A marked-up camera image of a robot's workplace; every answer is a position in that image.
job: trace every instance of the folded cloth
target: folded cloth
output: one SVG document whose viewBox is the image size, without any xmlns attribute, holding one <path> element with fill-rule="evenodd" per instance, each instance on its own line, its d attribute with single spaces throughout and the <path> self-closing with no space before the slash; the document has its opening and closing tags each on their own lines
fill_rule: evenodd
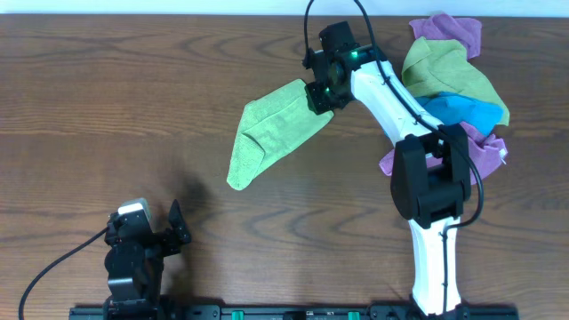
<svg viewBox="0 0 569 320">
<path fill-rule="evenodd" d="M 468 59 L 480 55 L 482 22 L 472 18 L 453 18 L 446 13 L 435 14 L 428 19 L 411 20 L 415 39 L 458 40 L 468 52 Z"/>
<path fill-rule="evenodd" d="M 417 102 L 445 125 L 464 121 L 488 136 L 500 121 L 504 111 L 493 103 L 483 102 L 460 94 L 440 92 L 434 98 L 419 97 Z"/>
<path fill-rule="evenodd" d="M 500 106 L 498 124 L 508 125 L 509 111 L 488 79 L 466 61 L 466 49 L 456 40 L 415 40 L 403 64 L 403 84 L 413 97 L 453 92 Z"/>
<path fill-rule="evenodd" d="M 486 138 L 482 133 L 478 132 L 477 128 L 461 122 L 461 126 L 469 136 L 469 156 L 472 162 L 480 173 L 480 178 L 484 179 L 494 172 L 498 167 L 504 163 L 504 158 L 508 154 L 506 144 L 503 139 L 497 139 L 495 135 L 491 134 Z M 389 151 L 380 161 L 380 168 L 387 176 L 393 173 L 393 157 L 395 150 Z M 443 162 L 440 158 L 430 157 L 427 158 L 427 167 L 430 168 L 439 165 Z M 470 184 L 476 184 L 472 171 L 470 171 Z"/>
<path fill-rule="evenodd" d="M 232 188 L 243 190 L 332 119 L 332 111 L 317 116 L 309 110 L 304 87 L 297 79 L 245 106 L 229 164 Z"/>
</svg>

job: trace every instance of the brown wooden surface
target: brown wooden surface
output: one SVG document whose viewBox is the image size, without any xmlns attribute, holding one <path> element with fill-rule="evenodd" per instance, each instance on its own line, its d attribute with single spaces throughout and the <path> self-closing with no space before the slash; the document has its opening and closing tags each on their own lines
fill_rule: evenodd
<svg viewBox="0 0 569 320">
<path fill-rule="evenodd" d="M 374 18 L 397 72 L 410 18 Z M 317 32 L 338 18 L 314 18 Z M 367 44 L 365 24 L 350 18 Z M 461 230 L 457 274 L 473 303 L 523 318 L 569 313 L 569 20 L 482 19 L 484 72 L 509 106 L 508 165 Z M 243 106 L 311 79 L 301 17 L 0 19 L 0 318 L 48 263 L 145 196 L 179 198 L 195 242 L 166 260 L 164 292 L 229 304 L 366 304 L 407 297 L 411 233 L 377 163 L 387 139 L 357 103 L 237 192 L 226 183 Z M 109 295 L 98 241 L 50 272 L 27 319 L 66 318 Z"/>
</svg>

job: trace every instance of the wire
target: wire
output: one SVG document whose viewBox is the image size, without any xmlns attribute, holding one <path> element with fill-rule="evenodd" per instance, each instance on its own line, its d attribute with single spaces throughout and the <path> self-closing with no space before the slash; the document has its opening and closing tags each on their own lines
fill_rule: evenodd
<svg viewBox="0 0 569 320">
<path fill-rule="evenodd" d="M 307 10 L 306 10 L 306 13 L 304 15 L 304 43 L 306 45 L 307 53 L 309 52 L 309 40 L 308 40 L 308 32 L 307 32 L 308 16 L 309 16 L 310 6 L 312 5 L 313 2 L 314 2 L 314 0 L 310 0 L 309 5 L 308 5 Z M 443 132 L 439 131 L 437 128 L 433 127 L 432 125 L 427 123 L 425 120 L 423 120 L 421 118 L 421 116 L 417 115 L 415 110 L 407 104 L 407 101 L 405 99 L 403 99 L 403 97 L 399 94 L 397 89 L 391 83 L 391 78 L 385 74 L 385 71 L 383 70 L 383 67 L 381 66 L 379 47 L 377 46 L 377 44 L 375 42 L 375 36 L 373 35 L 372 23 L 370 22 L 369 17 L 367 16 L 367 12 L 365 12 L 364 7 L 359 2 L 359 0 L 354 0 L 354 2 L 359 7 L 360 11 L 362 12 L 362 15 L 364 16 L 365 25 L 367 26 L 367 31 L 368 31 L 370 38 L 371 38 L 371 41 L 372 41 L 373 52 L 375 53 L 375 61 L 377 63 L 378 69 L 381 73 L 381 77 L 383 77 L 383 80 L 389 86 L 389 89 L 393 92 L 393 94 L 396 96 L 396 98 L 399 100 L 399 102 L 401 102 L 401 104 L 407 110 L 407 112 L 409 112 L 409 114 L 411 114 L 411 116 L 415 119 L 415 121 L 417 121 L 417 123 L 421 124 L 422 126 L 424 126 L 427 129 L 429 129 L 440 140 L 450 144 L 453 148 L 455 148 L 458 151 L 459 155 L 469 165 L 470 170 L 472 170 L 472 173 L 474 175 L 474 179 L 477 182 L 478 203 L 477 203 L 477 208 L 474 211 L 474 214 L 472 215 L 472 217 L 470 217 L 469 220 L 466 220 L 464 222 L 456 223 L 456 224 L 453 224 L 450 226 L 446 226 L 443 229 L 443 232 L 440 234 L 440 236 L 443 238 L 443 263 L 445 264 L 445 272 L 444 272 L 445 273 L 445 280 L 443 282 L 443 287 L 444 287 L 443 313 L 444 313 L 444 312 L 446 312 L 446 298 L 447 298 L 447 294 L 448 294 L 448 292 L 447 292 L 447 288 L 448 288 L 448 266 L 447 266 L 448 257 L 447 257 L 447 244 L 446 244 L 446 240 L 448 238 L 447 233 L 448 233 L 448 230 L 451 228 L 464 228 L 464 227 L 471 225 L 472 223 L 474 223 L 474 221 L 476 221 L 478 219 L 478 217 L 480 216 L 480 213 L 482 213 L 482 209 L 484 207 L 484 186 L 482 184 L 482 179 L 480 178 L 480 173 L 478 172 L 477 167 L 472 162 L 472 159 L 470 159 L 468 152 L 466 150 L 463 150 L 461 146 L 457 145 L 456 141 L 454 139 L 447 136 Z"/>
<path fill-rule="evenodd" d="M 98 234 L 96 234 L 95 236 L 93 236 L 91 239 L 85 241 L 83 244 L 80 244 L 77 248 L 71 250 L 70 252 L 65 253 L 65 254 L 62 255 L 59 259 L 57 259 L 56 261 L 52 262 L 49 266 L 45 267 L 45 269 L 42 270 L 42 272 L 40 272 L 39 275 L 37 275 L 34 280 L 32 280 L 32 282 L 29 284 L 28 288 L 26 288 L 26 291 L 24 291 L 24 294 L 22 294 L 22 296 L 21 296 L 20 307 L 18 308 L 18 318 L 19 318 L 19 320 L 24 320 L 24 305 L 26 304 L 26 299 L 28 298 L 29 293 L 32 291 L 32 289 L 34 288 L 34 285 L 37 284 L 37 282 L 39 281 L 39 279 L 41 279 L 42 276 L 45 276 L 45 274 L 46 274 L 49 270 L 51 270 L 53 267 L 57 266 L 60 262 L 62 262 L 62 261 L 64 261 L 65 259 L 69 258 L 71 255 L 73 255 L 74 253 L 80 251 L 81 249 L 85 248 L 87 245 L 89 245 L 89 244 L 91 244 L 93 241 L 97 240 L 100 236 L 104 235 L 107 231 L 108 231 L 108 227 L 102 229 Z"/>
</svg>

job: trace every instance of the green cloth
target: green cloth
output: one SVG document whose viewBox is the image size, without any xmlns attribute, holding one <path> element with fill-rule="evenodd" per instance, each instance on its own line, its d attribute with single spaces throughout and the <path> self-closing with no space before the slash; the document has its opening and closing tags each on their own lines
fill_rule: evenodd
<svg viewBox="0 0 569 320">
<path fill-rule="evenodd" d="M 466 61 L 464 46 L 456 40 L 415 40 L 403 63 L 403 84 L 413 97 L 454 92 L 490 102 L 504 109 L 498 124 L 509 124 L 509 111 L 482 72 Z"/>
<path fill-rule="evenodd" d="M 297 79 L 245 106 L 229 164 L 232 188 L 243 190 L 330 122 L 332 111 L 317 116 L 309 110 L 304 87 Z"/>
</svg>

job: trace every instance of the purple cloth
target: purple cloth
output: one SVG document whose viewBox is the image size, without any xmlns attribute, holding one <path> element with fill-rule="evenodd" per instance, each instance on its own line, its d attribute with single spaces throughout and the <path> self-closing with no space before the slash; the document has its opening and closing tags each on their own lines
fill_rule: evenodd
<svg viewBox="0 0 569 320">
<path fill-rule="evenodd" d="M 480 178 L 486 178 L 490 173 L 498 169 L 502 163 L 505 164 L 504 158 L 508 154 L 508 150 L 503 139 L 498 139 L 493 134 L 486 138 L 477 128 L 465 122 L 461 122 L 461 126 L 469 136 L 469 156 L 477 167 Z M 393 172 L 394 156 L 395 150 L 391 150 L 380 161 L 381 170 L 389 177 Z M 437 159 L 433 156 L 427 159 L 428 168 L 441 163 L 442 159 Z M 474 175 L 470 171 L 470 184 L 474 185 L 476 183 Z"/>
<path fill-rule="evenodd" d="M 415 39 L 422 36 L 427 40 L 458 40 L 468 53 L 468 59 L 480 55 L 482 22 L 472 18 L 453 18 L 446 13 L 435 14 L 428 19 L 409 22 Z"/>
</svg>

